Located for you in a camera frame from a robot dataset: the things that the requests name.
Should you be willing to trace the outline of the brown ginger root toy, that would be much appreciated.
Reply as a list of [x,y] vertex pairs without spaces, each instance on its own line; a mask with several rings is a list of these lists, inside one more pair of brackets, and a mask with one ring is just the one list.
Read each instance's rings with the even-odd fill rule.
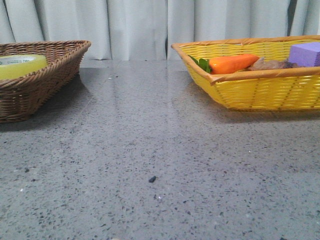
[[292,69],[303,68],[297,63],[285,60],[265,60],[263,57],[258,59],[254,64],[247,68],[248,71],[262,71],[262,70],[279,70],[279,69]]

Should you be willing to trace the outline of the small black debris chip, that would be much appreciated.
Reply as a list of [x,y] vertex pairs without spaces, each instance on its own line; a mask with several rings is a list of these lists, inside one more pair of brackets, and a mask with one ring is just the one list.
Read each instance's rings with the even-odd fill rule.
[[148,182],[149,182],[149,183],[153,183],[156,179],[157,179],[157,177],[156,177],[156,176],[153,176],[153,177],[151,177],[151,178],[148,180]]

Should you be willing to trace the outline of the yellow tape roll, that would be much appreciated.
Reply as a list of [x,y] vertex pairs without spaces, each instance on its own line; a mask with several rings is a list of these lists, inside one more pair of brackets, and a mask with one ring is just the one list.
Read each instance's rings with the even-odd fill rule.
[[0,57],[0,79],[17,79],[48,65],[47,58],[38,54],[19,54]]

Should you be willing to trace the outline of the brown wicker basket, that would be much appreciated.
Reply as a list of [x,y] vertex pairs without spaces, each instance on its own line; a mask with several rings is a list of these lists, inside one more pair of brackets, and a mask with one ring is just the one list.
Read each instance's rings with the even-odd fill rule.
[[90,46],[88,40],[2,43],[1,56],[38,54],[46,57],[47,66],[26,76],[1,80],[1,123],[24,121],[34,114],[79,73]]

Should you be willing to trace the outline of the purple foam block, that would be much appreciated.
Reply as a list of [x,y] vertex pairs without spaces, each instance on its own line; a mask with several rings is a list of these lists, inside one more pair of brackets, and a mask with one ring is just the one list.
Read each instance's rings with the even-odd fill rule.
[[288,61],[302,67],[319,67],[320,43],[308,42],[292,45]]

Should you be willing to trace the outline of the yellow wicker basket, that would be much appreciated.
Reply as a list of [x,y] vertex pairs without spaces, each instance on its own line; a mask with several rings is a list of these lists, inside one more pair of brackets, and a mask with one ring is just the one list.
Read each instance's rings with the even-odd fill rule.
[[285,60],[294,44],[319,42],[319,35],[238,38],[174,43],[193,81],[215,102],[243,111],[304,111],[320,108],[319,67],[209,74],[194,59],[254,54]]

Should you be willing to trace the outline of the white curtain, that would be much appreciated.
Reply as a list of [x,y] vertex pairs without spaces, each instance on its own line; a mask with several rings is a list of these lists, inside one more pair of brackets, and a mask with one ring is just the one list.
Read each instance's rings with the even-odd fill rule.
[[90,60],[175,60],[173,43],[317,35],[317,0],[3,0],[1,43],[88,40]]

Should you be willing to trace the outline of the orange toy carrot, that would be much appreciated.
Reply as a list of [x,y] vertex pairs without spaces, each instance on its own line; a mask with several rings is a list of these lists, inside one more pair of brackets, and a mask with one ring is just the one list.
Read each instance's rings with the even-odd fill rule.
[[238,71],[242,71],[243,69],[252,66],[260,59],[259,56],[254,54],[219,56],[210,59],[196,59],[191,55],[189,55],[189,57],[202,70],[212,75],[232,74]]

